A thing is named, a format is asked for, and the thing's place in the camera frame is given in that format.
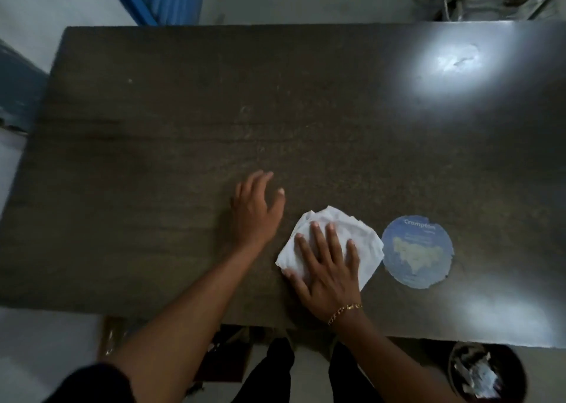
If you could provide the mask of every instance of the round sticker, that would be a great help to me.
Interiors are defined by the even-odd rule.
[[[419,215],[399,217],[383,232],[383,263],[393,278],[423,289],[448,276],[454,248],[438,224]]]

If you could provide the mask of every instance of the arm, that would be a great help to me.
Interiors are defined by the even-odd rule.
[[[268,209],[265,186],[272,177],[258,171],[236,186],[236,244],[230,255],[109,356],[108,362],[130,379],[138,403],[184,398],[230,298],[279,227],[285,192],[280,188]]]
[[[332,224],[327,227],[327,237],[317,223],[313,222],[311,228],[320,260],[314,256],[304,237],[297,235],[297,243],[312,277],[310,287],[291,269],[283,273],[290,279],[301,302],[318,319],[328,322],[341,307],[361,303],[359,258],[354,243],[349,240],[350,258],[344,262]],[[361,310],[344,311],[332,327],[387,403],[462,403],[448,385],[431,378],[420,364],[379,333]]]

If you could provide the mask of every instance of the leg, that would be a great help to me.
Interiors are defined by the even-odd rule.
[[[289,403],[291,396],[291,367],[295,354],[285,338],[275,339],[267,357],[252,370],[232,403],[269,401]]]
[[[334,403],[383,402],[371,382],[364,376],[350,350],[338,342],[328,369]]]

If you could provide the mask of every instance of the wooden table surface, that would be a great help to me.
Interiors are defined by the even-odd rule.
[[[278,268],[308,210],[455,249],[381,265],[387,335],[566,348],[566,24],[69,28],[0,225],[0,304],[151,317],[222,251],[235,182],[287,208],[224,321],[317,327]]]

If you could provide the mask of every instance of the white rag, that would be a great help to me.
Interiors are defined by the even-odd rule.
[[[311,234],[311,221],[317,221],[323,233],[325,233],[327,224],[330,222],[335,224],[336,234],[345,259],[348,259],[346,242],[349,239],[354,241],[359,255],[359,289],[362,290],[383,260],[383,242],[373,228],[332,206],[328,206],[319,212],[309,211],[303,214],[301,219],[297,221],[285,247],[279,253],[275,264],[281,269],[291,268],[306,282],[309,281],[308,269],[303,262],[301,251],[295,246],[295,235],[302,233],[316,255],[318,250]]]

